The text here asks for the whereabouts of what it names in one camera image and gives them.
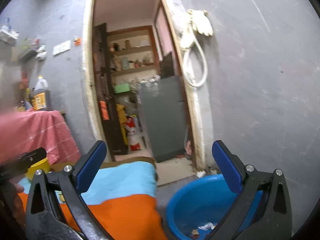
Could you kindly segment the person's left hand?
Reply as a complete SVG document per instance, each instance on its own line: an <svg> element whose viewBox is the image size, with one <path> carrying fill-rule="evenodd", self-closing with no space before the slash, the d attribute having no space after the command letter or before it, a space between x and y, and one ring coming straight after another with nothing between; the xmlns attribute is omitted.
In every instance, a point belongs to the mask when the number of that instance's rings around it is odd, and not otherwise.
<svg viewBox="0 0 320 240"><path fill-rule="evenodd" d="M22 229L24 229L25 226L25 211L23 206L23 201L21 197L18 195L19 193L24 192L24 187L15 184L15 183L9 183L11 187L14 187L15 193L13 197L13 210L12 215L16 219L16 222L21 226Z"/></svg>

